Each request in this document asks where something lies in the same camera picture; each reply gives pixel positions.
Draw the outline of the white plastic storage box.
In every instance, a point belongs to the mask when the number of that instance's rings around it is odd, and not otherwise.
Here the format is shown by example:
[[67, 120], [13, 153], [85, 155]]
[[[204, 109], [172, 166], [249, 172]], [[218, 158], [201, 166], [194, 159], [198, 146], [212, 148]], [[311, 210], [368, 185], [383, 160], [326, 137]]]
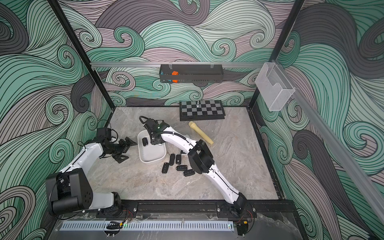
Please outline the white plastic storage box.
[[[142, 138], [147, 137], [149, 144], [144, 147]], [[138, 148], [140, 161], [145, 164], [150, 164], [158, 161], [163, 161], [167, 155], [165, 143], [159, 145], [152, 145], [150, 143], [150, 135], [146, 130], [141, 131], [138, 136]]]

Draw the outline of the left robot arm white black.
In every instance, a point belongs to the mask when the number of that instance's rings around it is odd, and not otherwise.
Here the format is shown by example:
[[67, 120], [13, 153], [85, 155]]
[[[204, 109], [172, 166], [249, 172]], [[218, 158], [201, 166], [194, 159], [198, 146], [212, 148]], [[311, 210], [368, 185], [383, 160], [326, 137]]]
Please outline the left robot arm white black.
[[96, 193], [87, 175], [93, 164], [111, 156], [121, 164], [128, 159], [126, 152], [137, 143], [130, 138], [113, 138], [112, 129], [99, 128], [91, 140], [81, 143], [81, 151], [58, 173], [46, 178], [48, 212], [53, 217], [100, 211], [118, 217], [123, 212], [122, 200], [117, 192]]

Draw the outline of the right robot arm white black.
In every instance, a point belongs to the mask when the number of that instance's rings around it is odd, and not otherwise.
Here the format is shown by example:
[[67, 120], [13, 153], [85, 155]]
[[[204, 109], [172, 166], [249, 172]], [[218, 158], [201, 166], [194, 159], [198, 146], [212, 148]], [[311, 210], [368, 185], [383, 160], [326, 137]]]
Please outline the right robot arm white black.
[[203, 140], [189, 139], [164, 121], [147, 119], [142, 124], [150, 135], [152, 145], [170, 143], [188, 154], [192, 169], [195, 173], [210, 179], [230, 205], [232, 214], [235, 217], [243, 214], [248, 200], [222, 175], [208, 145]]

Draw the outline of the black VW key fob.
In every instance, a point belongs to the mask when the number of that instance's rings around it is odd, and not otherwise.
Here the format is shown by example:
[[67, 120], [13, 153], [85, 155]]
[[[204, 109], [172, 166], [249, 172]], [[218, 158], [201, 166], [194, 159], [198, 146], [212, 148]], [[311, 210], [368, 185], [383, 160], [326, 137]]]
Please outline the black VW key fob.
[[142, 144], [144, 147], [146, 147], [149, 144], [147, 137], [142, 138]]

